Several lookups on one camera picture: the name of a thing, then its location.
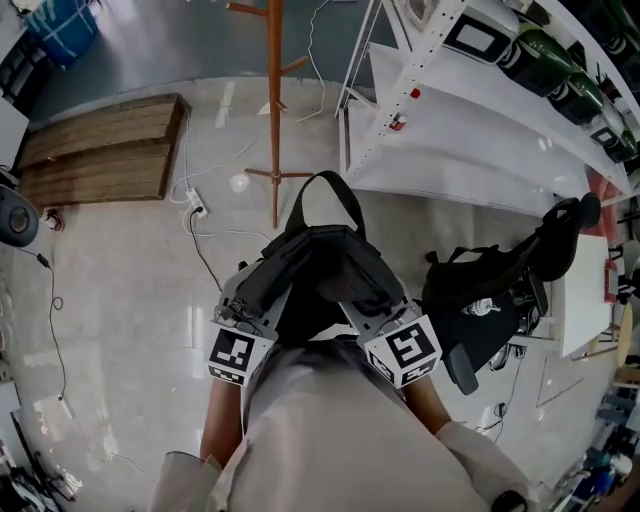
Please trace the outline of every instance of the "gray sleeve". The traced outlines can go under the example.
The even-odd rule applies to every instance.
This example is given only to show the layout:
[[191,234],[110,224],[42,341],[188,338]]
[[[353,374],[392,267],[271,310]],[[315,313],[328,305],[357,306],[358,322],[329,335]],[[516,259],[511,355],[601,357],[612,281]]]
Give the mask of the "gray sleeve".
[[529,480],[491,439],[450,422],[436,435],[458,459],[476,492],[491,506],[506,491],[516,491],[527,500],[529,512],[538,512],[538,497]]
[[203,462],[187,453],[167,453],[147,512],[204,510],[220,473],[222,468],[213,458]]

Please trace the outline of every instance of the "speaker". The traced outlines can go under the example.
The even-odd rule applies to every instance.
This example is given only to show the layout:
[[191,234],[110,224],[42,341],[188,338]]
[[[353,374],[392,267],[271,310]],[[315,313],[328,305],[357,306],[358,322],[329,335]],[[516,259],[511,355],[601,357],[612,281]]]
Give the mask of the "speaker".
[[24,247],[38,233],[38,213],[29,201],[0,185],[0,242]]
[[500,0],[475,0],[443,45],[485,64],[495,64],[520,32],[520,22]]

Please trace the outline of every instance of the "metal frame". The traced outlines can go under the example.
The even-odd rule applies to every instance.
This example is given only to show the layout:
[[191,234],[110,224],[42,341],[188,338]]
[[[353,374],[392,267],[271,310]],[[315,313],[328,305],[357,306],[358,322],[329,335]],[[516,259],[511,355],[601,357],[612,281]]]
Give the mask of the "metal frame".
[[[367,7],[362,27],[360,28],[360,34],[358,35],[356,47],[353,55],[351,56],[349,69],[347,70],[347,75],[342,86],[342,92],[340,93],[338,105],[336,107],[336,116],[344,116],[346,118],[347,125],[348,112],[345,111],[346,101],[349,95],[347,88],[353,84],[353,80],[357,75],[360,63],[364,58],[364,53],[367,51],[371,31],[373,30],[373,26],[381,6],[383,6],[385,11],[387,11],[387,14],[389,14],[388,9],[397,9],[397,0],[369,1],[369,6]],[[404,28],[401,26],[395,27],[394,34],[398,39],[398,47],[400,51],[406,53],[406,51],[409,50],[410,53],[407,55],[407,62],[404,65],[402,73],[389,91],[387,97],[378,98],[378,113],[376,114],[374,122],[366,135],[358,145],[357,150],[352,151],[353,148],[350,148],[349,153],[351,163],[348,167],[345,165],[346,172],[343,174],[343,178],[348,184],[353,184],[362,172],[371,152],[385,137],[389,123],[393,120],[396,113],[401,110],[402,104],[407,99],[411,91],[419,85],[419,75],[424,73],[424,69],[431,63],[435,52],[440,48],[446,36],[458,21],[458,18],[462,14],[465,6],[465,0],[441,0],[435,12],[431,16],[429,23],[424,28],[419,42],[414,45],[415,48],[413,49],[411,41],[404,32]],[[397,21],[397,17],[389,16],[389,18],[392,20],[391,23],[393,28],[393,23]],[[402,29],[404,37],[399,37],[398,28]],[[349,141],[345,138],[343,142],[348,144]]]

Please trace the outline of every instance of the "white shelf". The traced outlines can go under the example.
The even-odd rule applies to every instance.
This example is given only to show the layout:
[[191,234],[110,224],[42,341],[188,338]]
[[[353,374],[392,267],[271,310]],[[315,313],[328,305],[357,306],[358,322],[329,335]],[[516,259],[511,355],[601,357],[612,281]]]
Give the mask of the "white shelf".
[[[445,55],[453,53],[442,49],[438,54],[443,52]],[[384,102],[384,95],[391,88],[397,70],[401,69],[403,64],[397,50],[393,48],[371,44],[370,56],[376,96],[380,104]],[[502,75],[498,69],[484,66],[464,56],[460,57],[465,62],[471,61],[472,64],[487,67],[490,71]],[[472,85],[471,76],[461,78],[466,83],[456,86],[469,88]],[[513,85],[513,89],[519,92],[521,88],[517,84],[504,78],[505,85]],[[484,86],[488,87],[491,84],[479,82],[480,80],[473,82],[478,86],[479,94],[491,97],[490,92],[495,92],[495,89],[485,90]],[[589,191],[583,161],[546,135],[541,136],[522,123],[485,108],[480,102],[461,100],[460,97],[449,94],[450,91],[446,88],[441,91],[420,86],[419,89],[419,98],[409,98],[404,105],[397,107],[407,115],[407,125],[400,132],[387,130],[381,142],[383,146],[424,148],[425,151],[445,154],[483,168],[501,171],[564,197],[581,197]],[[496,99],[504,98],[498,93]],[[546,100],[543,101],[545,103],[542,106],[552,111],[552,119],[566,121],[547,104]],[[575,127],[569,121],[567,123],[571,128],[578,130],[579,135],[584,136],[588,149],[594,146],[593,149],[600,150],[579,127]]]
[[[357,100],[349,100],[349,140],[340,142],[343,147],[350,147],[352,155],[374,117],[374,111]],[[555,204],[553,194],[541,187],[423,146],[379,145],[352,186],[491,206],[537,217]]]
[[[404,0],[386,0],[383,2],[398,46],[408,44],[411,48],[419,43],[420,32],[408,19],[401,7]],[[584,46],[585,52],[600,64],[620,91],[624,101],[640,122],[640,107],[622,75],[611,62],[607,54],[582,26],[582,24],[558,1],[540,0],[539,4]],[[393,48],[371,44],[372,66],[375,54],[383,58],[395,57],[388,80],[381,80],[378,103],[385,100],[385,92],[390,89],[395,78],[402,72],[406,55]],[[540,98],[509,80],[496,67],[486,66],[447,48],[441,48],[434,60],[425,69],[421,82],[428,87],[445,91],[468,101],[487,107],[495,112],[516,120],[552,142],[560,144],[585,164],[589,165],[610,180],[622,194],[631,192],[624,166],[615,164],[604,150],[591,141],[580,127],[562,117],[544,98]]]
[[584,47],[587,55],[590,55],[600,64],[600,68],[616,86],[622,98],[625,100],[635,118],[640,122],[640,106],[635,97],[631,93],[631,89],[625,82],[624,78],[616,68],[615,64],[597,43],[593,36],[586,28],[562,5],[558,0],[536,0],[556,21],[560,22],[564,27],[580,42]]
[[482,105],[531,128],[560,144],[611,181],[622,192],[630,190],[624,166],[615,164],[580,126],[541,98],[510,80],[498,67],[488,66],[442,48],[424,72],[421,82]]

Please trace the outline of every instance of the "power strip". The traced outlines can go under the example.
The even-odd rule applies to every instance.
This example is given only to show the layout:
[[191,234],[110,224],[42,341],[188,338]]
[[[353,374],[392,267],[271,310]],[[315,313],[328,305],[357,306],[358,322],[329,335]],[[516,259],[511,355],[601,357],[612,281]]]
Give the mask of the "power strip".
[[202,208],[202,210],[196,213],[198,218],[202,219],[203,217],[206,217],[209,212],[207,212],[207,209],[204,207],[197,190],[195,188],[187,190],[187,197],[189,198],[192,209],[196,210],[197,208]]

